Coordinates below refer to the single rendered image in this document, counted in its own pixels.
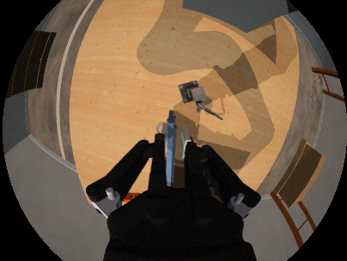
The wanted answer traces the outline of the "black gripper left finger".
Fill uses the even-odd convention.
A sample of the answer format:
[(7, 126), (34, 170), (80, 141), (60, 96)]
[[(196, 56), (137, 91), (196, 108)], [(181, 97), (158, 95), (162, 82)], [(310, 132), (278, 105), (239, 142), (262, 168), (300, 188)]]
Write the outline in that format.
[(87, 186), (86, 193), (98, 213), (108, 218), (114, 210), (122, 206), (122, 201), (140, 172), (149, 158), (152, 158), (146, 216), (147, 220), (155, 225), (167, 221), (169, 207), (165, 164), (166, 138), (167, 123), (163, 123), (161, 133), (155, 134), (154, 143), (140, 140), (105, 177)]

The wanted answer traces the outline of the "orange torpedo level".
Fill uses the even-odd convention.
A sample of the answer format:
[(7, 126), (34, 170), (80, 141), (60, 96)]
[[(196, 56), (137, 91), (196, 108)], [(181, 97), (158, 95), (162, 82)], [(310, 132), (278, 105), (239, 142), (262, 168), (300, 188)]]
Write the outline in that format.
[(122, 202), (130, 202), (130, 200), (132, 200), (134, 198), (134, 196), (138, 196), (140, 195), (140, 193), (128, 193), (125, 197), (125, 199)]

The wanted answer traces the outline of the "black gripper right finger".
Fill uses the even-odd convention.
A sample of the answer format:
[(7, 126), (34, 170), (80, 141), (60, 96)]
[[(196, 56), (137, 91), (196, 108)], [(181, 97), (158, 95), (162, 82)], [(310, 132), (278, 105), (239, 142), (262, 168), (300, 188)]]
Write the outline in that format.
[(198, 147), (189, 135), (186, 124), (181, 125), (180, 145), (184, 158), (185, 187), (191, 187), (192, 219), (199, 225), (205, 225), (216, 214), (208, 180), (222, 203), (242, 219), (246, 218), (261, 196), (245, 185), (211, 146), (206, 144)]

